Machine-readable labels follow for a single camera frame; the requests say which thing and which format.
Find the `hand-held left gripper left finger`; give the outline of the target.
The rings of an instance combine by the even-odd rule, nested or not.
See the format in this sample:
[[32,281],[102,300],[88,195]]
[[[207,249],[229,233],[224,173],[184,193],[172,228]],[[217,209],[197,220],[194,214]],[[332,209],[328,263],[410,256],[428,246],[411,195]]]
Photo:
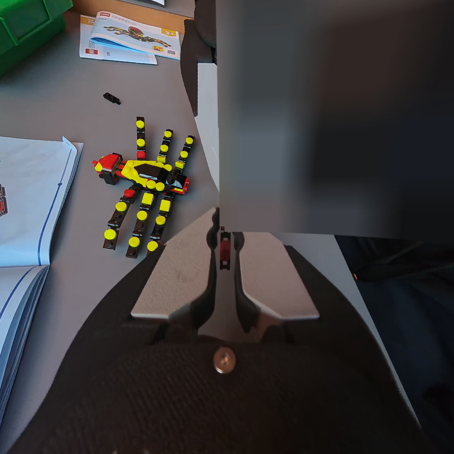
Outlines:
[[218,230],[213,207],[165,244],[131,310],[131,327],[179,325],[198,334],[215,306]]

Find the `closed spider cover booklet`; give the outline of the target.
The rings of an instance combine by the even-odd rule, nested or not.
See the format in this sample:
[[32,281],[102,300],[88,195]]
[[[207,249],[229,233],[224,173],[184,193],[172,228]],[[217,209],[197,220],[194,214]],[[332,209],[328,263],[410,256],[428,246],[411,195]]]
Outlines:
[[113,48],[180,60],[178,31],[142,24],[111,12],[97,13],[90,40]]

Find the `green plastic bin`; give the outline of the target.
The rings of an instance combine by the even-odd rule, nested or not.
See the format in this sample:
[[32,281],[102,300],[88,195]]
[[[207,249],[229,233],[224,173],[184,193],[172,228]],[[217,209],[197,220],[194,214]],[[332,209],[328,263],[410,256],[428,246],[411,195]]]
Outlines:
[[71,0],[2,0],[0,2],[0,75],[65,29],[63,13]]

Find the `red black lego piece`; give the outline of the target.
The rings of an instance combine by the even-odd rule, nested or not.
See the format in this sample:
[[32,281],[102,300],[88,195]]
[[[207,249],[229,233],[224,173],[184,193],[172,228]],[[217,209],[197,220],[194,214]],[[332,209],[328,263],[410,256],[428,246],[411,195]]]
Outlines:
[[225,231],[224,226],[220,228],[220,251],[219,251],[219,263],[220,270],[230,270],[231,264],[231,233]]

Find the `open lego instruction booklet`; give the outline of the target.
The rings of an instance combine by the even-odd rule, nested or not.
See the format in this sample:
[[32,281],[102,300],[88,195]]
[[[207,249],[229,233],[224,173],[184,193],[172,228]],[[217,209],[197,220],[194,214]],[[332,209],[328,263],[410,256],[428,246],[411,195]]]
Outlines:
[[0,138],[0,420],[41,290],[82,143]]

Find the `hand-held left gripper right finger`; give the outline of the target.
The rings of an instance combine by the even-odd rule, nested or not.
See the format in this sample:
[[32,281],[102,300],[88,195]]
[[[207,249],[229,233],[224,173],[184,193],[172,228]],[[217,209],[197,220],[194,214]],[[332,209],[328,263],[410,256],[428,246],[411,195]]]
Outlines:
[[316,320],[315,307],[284,244],[270,233],[235,232],[236,312],[244,332]]

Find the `white yellow instruction booklet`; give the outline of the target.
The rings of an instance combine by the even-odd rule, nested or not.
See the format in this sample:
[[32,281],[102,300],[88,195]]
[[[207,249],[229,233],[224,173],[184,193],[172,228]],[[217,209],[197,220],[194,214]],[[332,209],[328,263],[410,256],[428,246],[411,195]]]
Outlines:
[[79,56],[86,59],[108,60],[126,63],[157,65],[156,57],[152,54],[141,53],[127,48],[116,48],[92,42],[91,35],[95,18],[80,16]]

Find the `person's dark clothed torso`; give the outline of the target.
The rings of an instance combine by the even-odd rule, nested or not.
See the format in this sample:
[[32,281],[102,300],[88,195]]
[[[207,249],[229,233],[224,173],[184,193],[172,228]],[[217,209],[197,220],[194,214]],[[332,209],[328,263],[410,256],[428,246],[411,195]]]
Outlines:
[[424,432],[453,453],[453,244],[336,240]]

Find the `yellow black lego spider model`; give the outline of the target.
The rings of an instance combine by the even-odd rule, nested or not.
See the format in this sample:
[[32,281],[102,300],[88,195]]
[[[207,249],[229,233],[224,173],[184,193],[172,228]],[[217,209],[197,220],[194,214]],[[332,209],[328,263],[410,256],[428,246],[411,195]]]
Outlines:
[[188,135],[174,167],[166,162],[167,152],[173,137],[173,130],[166,129],[163,135],[157,158],[146,160],[145,119],[137,117],[137,153],[136,160],[124,160],[119,153],[111,153],[94,160],[93,166],[99,178],[106,184],[116,185],[120,180],[129,181],[131,186],[124,190],[123,196],[115,205],[115,211],[104,232],[103,248],[115,250],[123,220],[130,206],[141,196],[134,230],[128,240],[126,257],[137,258],[141,244],[144,243],[150,213],[160,194],[158,215],[150,239],[147,242],[147,253],[155,251],[162,239],[167,219],[172,211],[176,195],[185,195],[189,187],[189,178],[183,174],[189,152],[195,137]]

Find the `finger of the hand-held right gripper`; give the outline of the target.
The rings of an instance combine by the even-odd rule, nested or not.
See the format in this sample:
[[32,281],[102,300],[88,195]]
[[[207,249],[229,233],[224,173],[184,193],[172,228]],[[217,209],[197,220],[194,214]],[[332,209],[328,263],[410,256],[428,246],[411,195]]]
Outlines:
[[197,64],[196,125],[214,184],[219,189],[218,68]]

